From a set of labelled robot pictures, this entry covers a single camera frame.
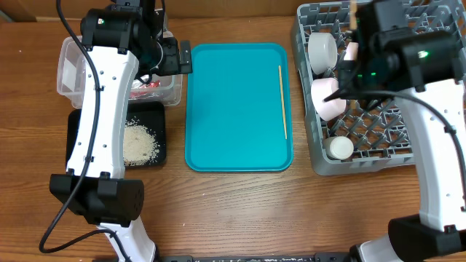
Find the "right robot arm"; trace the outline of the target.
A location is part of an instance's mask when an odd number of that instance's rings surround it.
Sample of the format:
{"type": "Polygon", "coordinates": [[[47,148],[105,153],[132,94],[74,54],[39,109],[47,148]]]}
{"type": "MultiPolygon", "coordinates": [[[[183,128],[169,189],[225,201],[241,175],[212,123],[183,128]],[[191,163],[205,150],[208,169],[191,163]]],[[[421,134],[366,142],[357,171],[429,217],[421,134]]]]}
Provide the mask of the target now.
{"type": "Polygon", "coordinates": [[[351,248],[349,261],[424,261],[465,250],[464,87],[454,36],[413,29],[399,1],[372,1],[355,14],[356,61],[339,67],[339,97],[369,108],[393,100],[408,131],[419,180],[416,215],[351,248]]]}

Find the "white cup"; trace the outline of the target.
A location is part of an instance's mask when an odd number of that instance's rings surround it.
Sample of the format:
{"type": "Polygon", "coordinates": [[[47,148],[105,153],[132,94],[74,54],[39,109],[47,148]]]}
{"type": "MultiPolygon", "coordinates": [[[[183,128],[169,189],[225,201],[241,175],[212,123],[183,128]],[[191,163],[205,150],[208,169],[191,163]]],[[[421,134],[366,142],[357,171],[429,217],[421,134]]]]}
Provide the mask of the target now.
{"type": "Polygon", "coordinates": [[[354,145],[352,141],[344,136],[335,136],[323,141],[323,146],[328,157],[331,159],[345,160],[352,156],[354,145]]]}

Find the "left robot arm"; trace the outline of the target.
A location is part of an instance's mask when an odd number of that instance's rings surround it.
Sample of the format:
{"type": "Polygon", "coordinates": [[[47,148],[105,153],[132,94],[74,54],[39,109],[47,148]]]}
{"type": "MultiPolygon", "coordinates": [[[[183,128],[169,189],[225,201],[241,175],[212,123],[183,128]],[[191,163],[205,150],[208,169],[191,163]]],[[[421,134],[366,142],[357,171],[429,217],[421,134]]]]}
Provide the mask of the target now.
{"type": "Polygon", "coordinates": [[[188,41],[164,37],[165,10],[154,1],[113,1],[91,9],[68,39],[81,52],[84,97],[77,136],[64,174],[50,192],[104,234],[119,261],[158,261],[143,226],[144,184],[125,178],[124,131],[134,81],[193,71],[188,41]]]}

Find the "long wooden chopstick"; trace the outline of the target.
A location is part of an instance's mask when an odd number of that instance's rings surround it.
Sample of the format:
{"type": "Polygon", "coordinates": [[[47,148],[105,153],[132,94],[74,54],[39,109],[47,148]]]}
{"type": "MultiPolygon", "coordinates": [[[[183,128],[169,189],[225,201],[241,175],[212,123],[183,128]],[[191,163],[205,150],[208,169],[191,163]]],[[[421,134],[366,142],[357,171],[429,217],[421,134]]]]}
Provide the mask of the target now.
{"type": "Polygon", "coordinates": [[[285,100],[284,100],[284,92],[283,92],[283,75],[282,75],[282,67],[281,65],[278,66],[278,73],[279,73],[279,81],[280,81],[280,99],[281,99],[281,107],[282,107],[282,115],[283,115],[283,128],[284,128],[284,135],[285,139],[288,139],[288,131],[287,131],[287,122],[286,122],[286,113],[285,113],[285,100]]]}

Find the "white round plate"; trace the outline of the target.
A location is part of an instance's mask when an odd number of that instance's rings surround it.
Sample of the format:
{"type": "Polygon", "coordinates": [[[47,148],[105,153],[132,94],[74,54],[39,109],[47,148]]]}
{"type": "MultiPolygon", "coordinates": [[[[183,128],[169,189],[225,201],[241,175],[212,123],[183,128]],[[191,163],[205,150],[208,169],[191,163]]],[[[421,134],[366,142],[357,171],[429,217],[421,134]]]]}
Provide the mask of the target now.
{"type": "Polygon", "coordinates": [[[350,42],[346,49],[343,60],[356,61],[358,59],[358,43],[350,42]]]}

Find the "red snack wrapper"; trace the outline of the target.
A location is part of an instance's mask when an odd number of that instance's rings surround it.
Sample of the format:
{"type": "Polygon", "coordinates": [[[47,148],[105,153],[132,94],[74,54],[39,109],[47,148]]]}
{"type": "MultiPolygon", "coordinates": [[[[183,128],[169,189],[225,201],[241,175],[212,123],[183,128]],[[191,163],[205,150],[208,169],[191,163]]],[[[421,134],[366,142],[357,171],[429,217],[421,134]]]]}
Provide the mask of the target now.
{"type": "Polygon", "coordinates": [[[137,100],[154,97],[158,91],[159,86],[160,80],[149,82],[148,84],[134,84],[130,92],[130,99],[137,100]]]}

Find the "grey bowl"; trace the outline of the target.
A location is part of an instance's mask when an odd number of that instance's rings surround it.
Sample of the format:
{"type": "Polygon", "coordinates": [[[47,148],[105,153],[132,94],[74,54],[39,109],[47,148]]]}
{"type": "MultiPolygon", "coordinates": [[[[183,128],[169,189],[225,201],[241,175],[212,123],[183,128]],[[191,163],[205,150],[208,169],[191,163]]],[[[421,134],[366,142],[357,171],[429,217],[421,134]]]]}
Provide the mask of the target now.
{"type": "Polygon", "coordinates": [[[314,74],[323,74],[337,62],[337,46],[330,33],[311,33],[308,40],[309,63],[314,74]]]}

